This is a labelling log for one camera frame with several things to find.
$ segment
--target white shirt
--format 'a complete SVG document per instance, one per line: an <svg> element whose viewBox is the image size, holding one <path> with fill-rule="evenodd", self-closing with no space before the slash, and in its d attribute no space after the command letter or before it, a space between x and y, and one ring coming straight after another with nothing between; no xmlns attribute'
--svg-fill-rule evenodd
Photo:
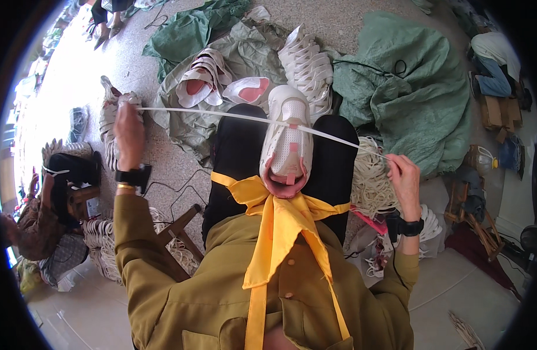
<svg viewBox="0 0 537 350"><path fill-rule="evenodd" d="M513 47L504 34L488 32L475 35L471 40L471 47L475 51L475 54L491 58L499 66L507 64L510 77L519 81L521 63L519 63Z"/></svg>

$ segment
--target hand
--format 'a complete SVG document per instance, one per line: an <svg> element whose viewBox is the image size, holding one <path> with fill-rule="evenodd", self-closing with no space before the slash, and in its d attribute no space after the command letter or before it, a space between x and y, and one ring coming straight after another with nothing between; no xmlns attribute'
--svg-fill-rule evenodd
<svg viewBox="0 0 537 350"><path fill-rule="evenodd" d="M420 168L405 155L390 154L386 157L391 169L387 177L393 183L405 221L419 221L422 215L419 197Z"/></svg>
<svg viewBox="0 0 537 350"><path fill-rule="evenodd" d="M55 178L53 175L47 173L43 177L43 189L41 192L50 192L53 186L55 185Z"/></svg>
<svg viewBox="0 0 537 350"><path fill-rule="evenodd" d="M144 153L144 125L136 117L135 107L126 102L117 111L113 134L119 148L118 169L138 169Z"/></svg>
<svg viewBox="0 0 537 350"><path fill-rule="evenodd" d="M29 183L29 194L35 195L39 191L38 188L36 188L37 184L39 183L39 174L34 174L31 178L31 182Z"/></svg>

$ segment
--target olive green jacket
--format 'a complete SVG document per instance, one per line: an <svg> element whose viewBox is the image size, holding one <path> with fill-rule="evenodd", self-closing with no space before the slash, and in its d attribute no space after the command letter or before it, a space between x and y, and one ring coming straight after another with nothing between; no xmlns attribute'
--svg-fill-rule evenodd
<svg viewBox="0 0 537 350"><path fill-rule="evenodd" d="M251 261L261 216L238 215L214 226L195 275L177 283L167 268L148 210L136 195L118 195L115 253L129 296L132 338L139 350L243 349L250 290L243 277ZM418 255L397 253L384 279L366 288L345 260L336 235L317 222L327 245L334 289L350 338L342 340L328 283L303 239L298 239L267 286L265 331L282 323L299 349L412 349L408 299Z"/></svg>

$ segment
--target yellow ribbon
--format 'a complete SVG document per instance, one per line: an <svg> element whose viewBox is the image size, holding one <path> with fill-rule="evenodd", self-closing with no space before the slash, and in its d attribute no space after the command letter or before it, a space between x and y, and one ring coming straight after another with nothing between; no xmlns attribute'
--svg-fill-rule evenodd
<svg viewBox="0 0 537 350"><path fill-rule="evenodd" d="M245 330L245 350L262 349L265 332L267 284L276 268L288 255L301 233L329 283L342 340L350 337L346 322L333 290L333 277L327 248L321 241L315 221L348 211L350 203L331 206L316 198L297 193L290 199L274 197L257 175L236 181L229 176L212 172L212 181L224 185L240 204L246 215L262 215L261 227L253 257L243 280L242 288L251 289L251 301Z"/></svg>

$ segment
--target wooden chair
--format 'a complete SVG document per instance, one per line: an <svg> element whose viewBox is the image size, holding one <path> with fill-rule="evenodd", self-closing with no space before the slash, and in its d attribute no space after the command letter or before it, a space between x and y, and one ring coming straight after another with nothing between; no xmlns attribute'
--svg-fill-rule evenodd
<svg viewBox="0 0 537 350"><path fill-rule="evenodd" d="M88 221L88 206L86 201L99 196L99 186L88 186L77 190L68 190L68 212L77 220Z"/></svg>
<svg viewBox="0 0 537 350"><path fill-rule="evenodd" d="M498 230L496 229L496 224L494 223L494 220L490 216L490 213L488 213L488 210L484 208L484 211L486 214L486 220L488 220L490 227L492 228L493 234L488 233L487 230L482 226L482 224L478 220L476 220L473 214L468 213L463 209L462 203L464 203L467 200L469 184L468 183L464 184L462 192L457 191L457 187L458 187L457 181L454 180L452 184L451 199L449 201L449 207L447 211L445 212L444 217L447 220L450 220L454 223L466 221L471 227L471 229L475 231L478 238L480 239L480 242L484 246L484 249L486 250L486 253L488 254L488 262L492 262L496 259L496 256L502 251L502 248L504 246L504 243L502 242L500 234L498 233Z"/></svg>
<svg viewBox="0 0 537 350"><path fill-rule="evenodd" d="M185 244L185 248L187 248L195 260L197 260L199 263L202 262L202 259L204 256L200 252L200 250L195 246L193 241L189 238L189 236L185 233L185 226L195 217L196 214L201 212L201 207L198 204L193 205L186 213L181 215L177 220L169 224L166 228L164 228L159 234L158 239L161 246L165 247L166 245L171 242L172 239L175 239L175 237L179 238L183 244ZM177 282L183 282L186 279L189 279L191 276L188 275L188 273L181 267L180 264L177 263L177 261L173 258L173 256L168 252L167 249L163 249L163 254L166 257L166 262L169 265L169 267L175 271L176 281Z"/></svg>

